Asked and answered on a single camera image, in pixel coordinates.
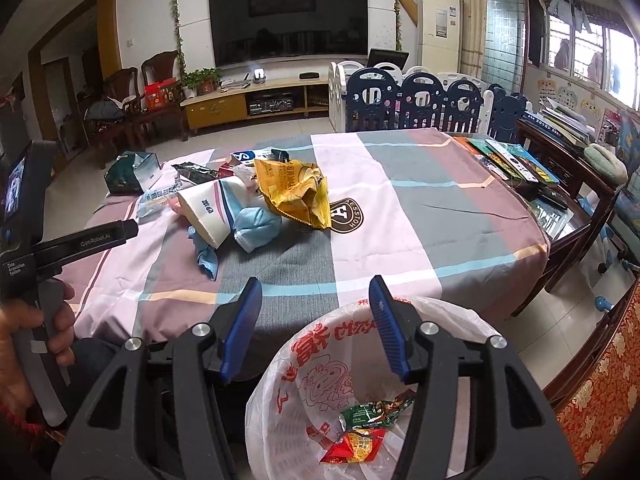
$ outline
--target person's hand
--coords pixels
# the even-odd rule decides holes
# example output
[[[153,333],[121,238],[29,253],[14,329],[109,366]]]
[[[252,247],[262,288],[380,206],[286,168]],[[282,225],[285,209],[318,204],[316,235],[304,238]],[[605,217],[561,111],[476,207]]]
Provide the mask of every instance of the person's hand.
[[[74,295],[73,287],[65,283],[65,300]],[[60,366],[69,366],[75,360],[70,348],[74,341],[74,321],[74,313],[65,301],[53,319],[58,333],[47,343]],[[43,322],[43,312],[22,300],[0,304],[0,404],[21,418],[35,398],[16,358],[12,334],[21,328],[36,328]]]

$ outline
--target silver screw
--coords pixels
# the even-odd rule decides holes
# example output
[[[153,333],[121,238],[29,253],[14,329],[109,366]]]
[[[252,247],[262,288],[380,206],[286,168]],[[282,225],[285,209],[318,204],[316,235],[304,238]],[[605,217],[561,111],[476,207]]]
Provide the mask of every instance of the silver screw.
[[[139,337],[132,337],[130,339],[127,339],[127,342],[124,343],[124,348],[131,351],[137,350],[141,346],[142,346],[142,339],[140,339]]]
[[[198,337],[204,337],[209,332],[211,332],[211,327],[206,323],[198,323],[191,329],[191,332],[193,333],[193,335],[196,335]]]
[[[420,325],[420,331],[424,335],[434,335],[440,331],[440,327],[438,327],[435,323],[431,321],[425,321]]]
[[[492,336],[491,339],[489,339],[489,343],[491,343],[492,347],[497,348],[498,350],[501,350],[502,348],[507,346],[507,340],[501,335]]]

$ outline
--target round brown logo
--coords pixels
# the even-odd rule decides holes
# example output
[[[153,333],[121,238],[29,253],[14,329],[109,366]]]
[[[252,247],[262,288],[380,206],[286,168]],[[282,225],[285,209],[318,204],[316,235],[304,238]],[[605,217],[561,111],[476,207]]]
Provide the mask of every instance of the round brown logo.
[[[352,198],[343,198],[329,204],[331,229],[337,233],[350,233],[362,225],[364,216],[358,203]]]

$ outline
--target window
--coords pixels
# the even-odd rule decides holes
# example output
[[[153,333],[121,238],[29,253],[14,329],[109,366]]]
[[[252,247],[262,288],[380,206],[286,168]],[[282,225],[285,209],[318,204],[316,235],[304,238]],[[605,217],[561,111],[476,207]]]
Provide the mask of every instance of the window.
[[[591,33],[577,32],[548,17],[547,64],[573,78],[596,85],[630,108],[640,107],[640,48],[631,36],[591,23]]]

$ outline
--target flower pot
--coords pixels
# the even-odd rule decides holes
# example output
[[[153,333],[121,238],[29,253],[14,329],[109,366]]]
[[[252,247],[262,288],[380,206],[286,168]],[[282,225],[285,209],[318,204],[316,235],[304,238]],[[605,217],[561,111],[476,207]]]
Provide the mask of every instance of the flower pot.
[[[182,87],[182,94],[185,99],[191,99],[192,97],[196,97],[197,93],[193,88],[189,88],[188,86]]]
[[[198,85],[198,95],[210,94],[215,89],[215,82],[211,79],[207,79]]]

